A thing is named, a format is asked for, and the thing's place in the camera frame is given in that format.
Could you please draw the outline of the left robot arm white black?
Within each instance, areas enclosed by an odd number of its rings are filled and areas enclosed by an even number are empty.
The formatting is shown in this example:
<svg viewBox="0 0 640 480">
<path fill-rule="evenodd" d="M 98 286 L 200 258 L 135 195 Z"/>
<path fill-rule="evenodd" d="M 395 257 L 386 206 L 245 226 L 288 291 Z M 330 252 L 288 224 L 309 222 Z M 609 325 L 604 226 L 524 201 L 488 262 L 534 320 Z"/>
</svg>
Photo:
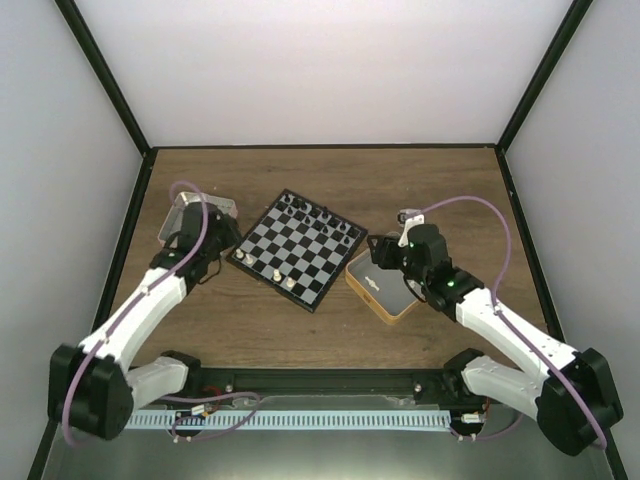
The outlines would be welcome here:
<svg viewBox="0 0 640 480">
<path fill-rule="evenodd" d="M 119 309 L 78 345 L 60 345 L 49 364 L 47 411 L 67 442 L 78 429 L 112 440 L 132 413 L 173 395 L 184 404 L 204 392 L 200 360 L 174 350 L 142 367 L 131 366 L 163 318 L 199 284 L 211 263 L 241 238 L 235 215 L 193 202 L 166 239 L 143 279 Z"/>
</svg>

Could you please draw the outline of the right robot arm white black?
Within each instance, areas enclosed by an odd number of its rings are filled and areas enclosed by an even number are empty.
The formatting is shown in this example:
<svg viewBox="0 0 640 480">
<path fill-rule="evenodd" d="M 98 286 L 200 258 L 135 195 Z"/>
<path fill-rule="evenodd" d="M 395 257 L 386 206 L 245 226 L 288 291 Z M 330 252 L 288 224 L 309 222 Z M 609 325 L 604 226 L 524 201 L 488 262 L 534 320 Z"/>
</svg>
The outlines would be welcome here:
<svg viewBox="0 0 640 480">
<path fill-rule="evenodd" d="M 456 370 L 444 378 L 451 400 L 495 399 L 535 420 L 546 439 L 570 456 L 606 445 L 606 431 L 624 411 L 602 354 L 558 341 L 510 310 L 479 279 L 454 265 L 444 236 L 422 217 L 407 221 L 400 235 L 371 235 L 367 244 L 374 265 L 400 272 L 407 286 L 418 287 L 421 302 L 514 362 L 506 367 L 482 353 L 459 355 Z"/>
</svg>

